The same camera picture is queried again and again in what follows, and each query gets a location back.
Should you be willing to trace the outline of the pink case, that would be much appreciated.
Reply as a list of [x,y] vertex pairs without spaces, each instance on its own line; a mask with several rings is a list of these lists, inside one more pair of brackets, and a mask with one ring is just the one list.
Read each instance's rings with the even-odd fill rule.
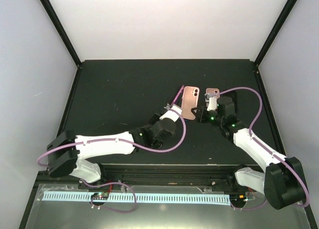
[[194,120],[195,115],[192,113],[192,109],[197,107],[199,98],[199,88],[193,86],[185,86],[182,95],[181,102],[181,115],[184,119]]
[[[206,94],[217,94],[219,93],[219,89],[218,88],[207,88],[206,89]],[[219,95],[215,96],[215,100],[214,100],[214,105],[215,105],[215,108],[217,107],[217,99],[219,98]],[[208,107],[209,106],[209,99],[205,99],[205,102],[206,102],[206,106]]]

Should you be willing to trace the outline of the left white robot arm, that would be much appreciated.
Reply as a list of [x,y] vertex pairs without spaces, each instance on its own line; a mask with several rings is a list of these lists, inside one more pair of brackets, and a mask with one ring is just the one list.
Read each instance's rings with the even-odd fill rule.
[[181,113],[177,105],[167,106],[165,113],[155,114],[150,124],[114,135],[83,136],[66,130],[47,147],[49,176],[70,175],[101,189],[107,183],[107,176],[102,173],[101,165],[90,162],[90,158],[129,155],[140,149],[164,153],[163,143],[174,135]]

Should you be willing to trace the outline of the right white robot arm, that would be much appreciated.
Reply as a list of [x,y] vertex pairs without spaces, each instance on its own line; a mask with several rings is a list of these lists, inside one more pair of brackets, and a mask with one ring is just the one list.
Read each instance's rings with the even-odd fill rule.
[[261,168],[238,169],[227,177],[227,186],[233,191],[242,187],[263,194],[274,209],[289,205],[309,205],[309,192],[301,162],[295,157],[287,158],[258,138],[246,125],[237,119],[235,104],[231,97],[220,97],[216,109],[192,108],[199,122],[209,122],[219,127],[221,134],[231,143],[246,152]]

